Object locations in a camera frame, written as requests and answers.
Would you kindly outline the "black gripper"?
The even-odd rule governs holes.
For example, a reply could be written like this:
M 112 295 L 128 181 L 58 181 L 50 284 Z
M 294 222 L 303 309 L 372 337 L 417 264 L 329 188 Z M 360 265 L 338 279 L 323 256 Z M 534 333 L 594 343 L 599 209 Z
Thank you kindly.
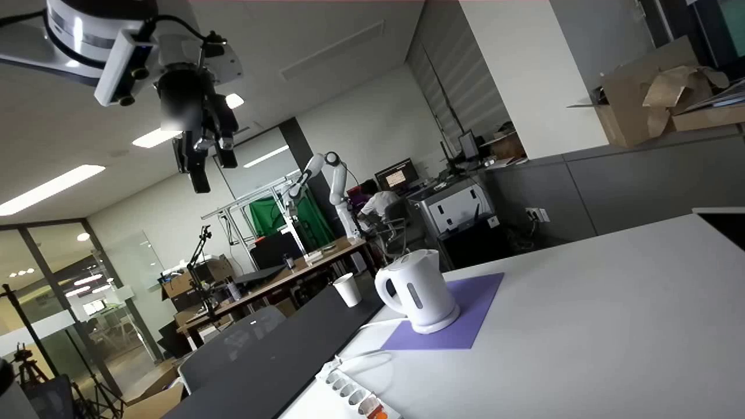
M 181 142 L 189 146 L 186 171 L 195 194 L 210 194 L 208 150 L 217 150 L 223 167 L 237 167 L 233 152 L 237 117 L 229 96 L 217 92 L 237 75 L 240 65 L 229 43 L 222 36 L 208 36 L 193 60 L 168 63 L 155 81 L 166 115 L 181 125 Z

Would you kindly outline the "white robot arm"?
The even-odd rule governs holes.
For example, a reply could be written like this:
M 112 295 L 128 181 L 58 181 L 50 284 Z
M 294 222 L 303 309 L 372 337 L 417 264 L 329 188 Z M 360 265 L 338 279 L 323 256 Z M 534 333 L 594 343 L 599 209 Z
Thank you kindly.
M 223 36 L 197 28 L 189 0 L 44 0 L 3 18 L 0 58 L 88 85 L 100 108 L 131 108 L 151 81 L 180 125 L 172 155 L 195 194 L 211 192 L 210 155 L 237 166 L 240 123 L 220 87 L 243 65 Z

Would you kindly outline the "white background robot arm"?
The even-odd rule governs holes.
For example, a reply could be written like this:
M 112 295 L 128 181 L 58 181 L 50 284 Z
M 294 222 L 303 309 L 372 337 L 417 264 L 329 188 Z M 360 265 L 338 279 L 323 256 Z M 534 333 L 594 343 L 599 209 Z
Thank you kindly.
M 258 187 L 240 198 L 235 202 L 243 202 L 252 195 L 270 195 L 280 206 L 280 214 L 285 224 L 291 228 L 294 240 L 301 240 L 296 230 L 296 202 L 301 194 L 310 187 L 311 179 L 321 178 L 323 173 L 330 176 L 329 187 L 329 202 L 336 209 L 338 222 L 343 224 L 345 237 L 352 242 L 358 242 L 364 237 L 346 198 L 346 164 L 339 159 L 338 152 L 321 152 L 315 155 L 303 171 L 296 171 L 287 178 L 280 178 L 275 181 L 268 181 L 265 187 Z

